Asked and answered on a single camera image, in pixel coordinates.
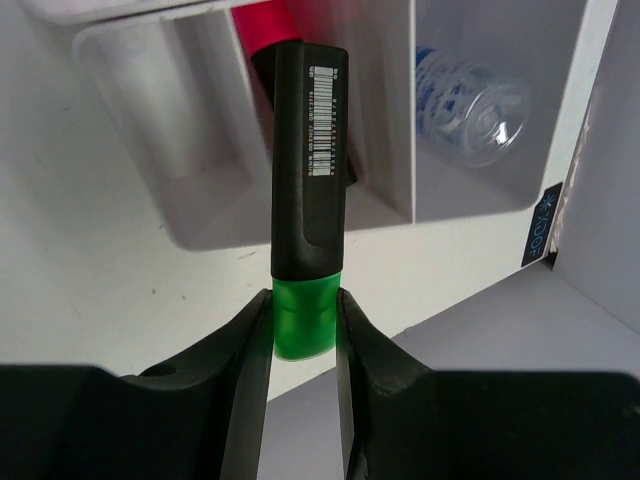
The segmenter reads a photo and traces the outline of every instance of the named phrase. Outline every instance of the highlighter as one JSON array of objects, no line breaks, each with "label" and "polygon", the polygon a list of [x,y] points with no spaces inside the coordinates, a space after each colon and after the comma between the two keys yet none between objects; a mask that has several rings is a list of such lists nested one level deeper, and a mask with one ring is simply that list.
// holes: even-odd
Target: highlighter
[{"label": "highlighter", "polygon": [[275,353],[335,345],[344,255],[348,54],[302,42],[276,53],[271,219]]},{"label": "highlighter", "polygon": [[[302,34],[285,0],[269,0],[231,10],[238,37],[258,75],[267,99],[274,106],[276,52],[280,45],[302,42]],[[356,183],[351,162],[347,163],[347,185]]]}]

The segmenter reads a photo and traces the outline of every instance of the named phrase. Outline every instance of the green highlighter cap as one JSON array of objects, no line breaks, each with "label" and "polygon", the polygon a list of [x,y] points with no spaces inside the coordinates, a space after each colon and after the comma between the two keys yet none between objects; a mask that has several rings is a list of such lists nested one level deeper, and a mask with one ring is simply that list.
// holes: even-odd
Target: green highlighter cap
[{"label": "green highlighter cap", "polygon": [[336,343],[336,299],[340,273],[318,280],[273,279],[275,353],[282,360],[303,360],[331,350]]}]

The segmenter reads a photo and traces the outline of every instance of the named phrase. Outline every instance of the barcode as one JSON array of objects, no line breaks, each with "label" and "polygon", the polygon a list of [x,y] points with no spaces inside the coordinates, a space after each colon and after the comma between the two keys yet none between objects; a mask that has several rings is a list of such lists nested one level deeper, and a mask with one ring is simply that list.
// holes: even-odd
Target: barcode
[{"label": "barcode", "polygon": [[338,69],[313,66],[309,92],[309,176],[334,175],[336,147],[336,99],[333,81]]}]

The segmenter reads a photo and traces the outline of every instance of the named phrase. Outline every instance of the water bottle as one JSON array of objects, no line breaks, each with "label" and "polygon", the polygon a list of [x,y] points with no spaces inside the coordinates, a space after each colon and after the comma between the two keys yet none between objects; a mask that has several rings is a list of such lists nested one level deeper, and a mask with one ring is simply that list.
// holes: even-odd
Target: water bottle
[{"label": "water bottle", "polygon": [[522,80],[417,48],[416,128],[448,156],[470,166],[493,163],[521,136],[530,110],[531,91]]}]

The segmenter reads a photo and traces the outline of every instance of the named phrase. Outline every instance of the pink marker cap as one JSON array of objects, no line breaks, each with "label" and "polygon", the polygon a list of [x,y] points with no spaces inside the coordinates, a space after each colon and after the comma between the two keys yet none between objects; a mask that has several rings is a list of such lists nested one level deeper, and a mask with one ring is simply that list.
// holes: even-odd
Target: pink marker cap
[{"label": "pink marker cap", "polygon": [[236,7],[231,13],[249,56],[274,43],[301,38],[285,0]]}]

